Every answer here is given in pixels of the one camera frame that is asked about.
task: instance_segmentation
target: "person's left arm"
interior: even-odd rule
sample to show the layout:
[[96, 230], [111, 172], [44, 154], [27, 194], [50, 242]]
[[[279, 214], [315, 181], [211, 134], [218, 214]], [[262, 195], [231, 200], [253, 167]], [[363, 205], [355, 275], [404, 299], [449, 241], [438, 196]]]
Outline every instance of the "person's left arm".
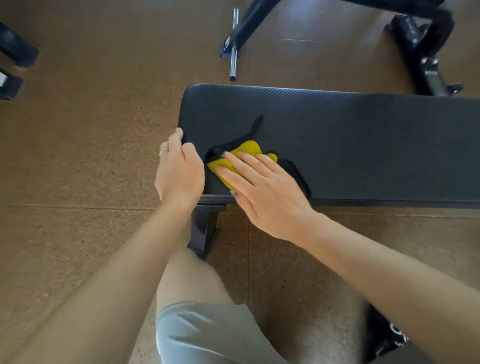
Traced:
[[162, 277], [204, 187], [204, 165], [177, 129], [161, 149], [156, 187], [162, 203], [139, 230], [7, 361], [127, 363]]

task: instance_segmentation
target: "textured vinyl surface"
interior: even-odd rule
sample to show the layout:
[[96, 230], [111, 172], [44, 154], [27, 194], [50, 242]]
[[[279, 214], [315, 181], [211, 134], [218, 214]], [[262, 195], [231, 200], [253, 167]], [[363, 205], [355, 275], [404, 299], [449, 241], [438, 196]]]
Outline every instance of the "textured vinyl surface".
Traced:
[[[204, 157], [259, 115], [255, 140], [296, 164], [314, 204], [480, 206], [480, 100], [203, 84], [179, 126]], [[207, 171], [202, 201], [228, 196]]]

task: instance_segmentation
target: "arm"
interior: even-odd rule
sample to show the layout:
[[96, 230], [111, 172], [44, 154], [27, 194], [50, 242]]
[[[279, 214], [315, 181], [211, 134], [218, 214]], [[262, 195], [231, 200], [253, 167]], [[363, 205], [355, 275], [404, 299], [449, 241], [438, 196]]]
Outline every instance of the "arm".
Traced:
[[440, 363], [480, 362], [480, 293], [315, 212], [270, 158], [230, 153], [218, 174], [251, 222], [307, 250]]
[[168, 257], [204, 186], [204, 166], [182, 131], [161, 155], [162, 204], [8, 363], [127, 363]]

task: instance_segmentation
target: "shorts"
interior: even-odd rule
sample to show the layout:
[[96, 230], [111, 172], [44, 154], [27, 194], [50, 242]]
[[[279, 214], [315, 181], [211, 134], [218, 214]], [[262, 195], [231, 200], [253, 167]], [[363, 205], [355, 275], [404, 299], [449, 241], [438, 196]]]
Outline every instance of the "shorts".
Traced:
[[[263, 335], [244, 304], [177, 303], [156, 319], [163, 364], [288, 364]], [[372, 364], [432, 363], [408, 344]]]

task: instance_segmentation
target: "person's left hand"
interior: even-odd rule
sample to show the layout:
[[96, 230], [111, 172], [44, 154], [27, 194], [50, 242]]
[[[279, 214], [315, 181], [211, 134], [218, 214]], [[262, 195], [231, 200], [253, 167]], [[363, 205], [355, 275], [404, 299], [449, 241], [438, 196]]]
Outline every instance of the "person's left hand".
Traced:
[[182, 145], [183, 130], [177, 128], [160, 145], [160, 163], [155, 187], [161, 201], [187, 200], [197, 203], [204, 190], [204, 163], [192, 143]]

